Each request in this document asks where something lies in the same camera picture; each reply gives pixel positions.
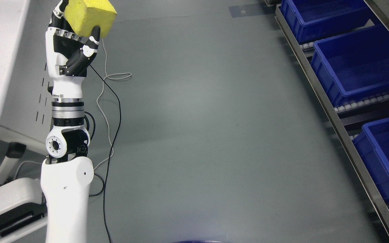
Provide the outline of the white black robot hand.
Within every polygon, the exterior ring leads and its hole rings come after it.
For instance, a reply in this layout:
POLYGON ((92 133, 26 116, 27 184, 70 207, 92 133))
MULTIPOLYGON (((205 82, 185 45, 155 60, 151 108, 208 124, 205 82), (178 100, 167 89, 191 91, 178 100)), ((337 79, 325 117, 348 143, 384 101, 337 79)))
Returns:
POLYGON ((61 0, 55 6, 45 32, 47 68, 53 81, 51 95, 58 103, 82 99, 82 82, 98 52, 101 34, 99 26, 92 28, 90 37, 75 34, 64 17, 68 3, 61 0))

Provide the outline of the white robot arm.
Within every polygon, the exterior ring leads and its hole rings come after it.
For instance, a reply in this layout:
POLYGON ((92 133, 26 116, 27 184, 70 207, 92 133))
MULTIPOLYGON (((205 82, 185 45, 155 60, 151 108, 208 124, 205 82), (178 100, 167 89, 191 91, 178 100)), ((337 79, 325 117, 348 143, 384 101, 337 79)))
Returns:
POLYGON ((94 177, 90 135, 80 98, 54 98, 53 127, 45 140, 41 188, 47 205, 47 243, 87 242, 88 193, 94 177))

